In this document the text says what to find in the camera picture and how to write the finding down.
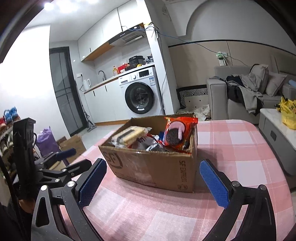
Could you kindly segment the left hand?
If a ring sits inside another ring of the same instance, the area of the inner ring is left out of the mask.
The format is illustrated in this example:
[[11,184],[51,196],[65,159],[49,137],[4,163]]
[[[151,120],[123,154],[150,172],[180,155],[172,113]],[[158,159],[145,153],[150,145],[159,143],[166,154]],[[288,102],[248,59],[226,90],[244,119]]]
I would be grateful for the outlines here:
[[35,209],[35,203],[36,203],[34,199],[33,200],[22,199],[22,200],[19,200],[18,203],[20,207],[23,209],[23,211],[33,214]]

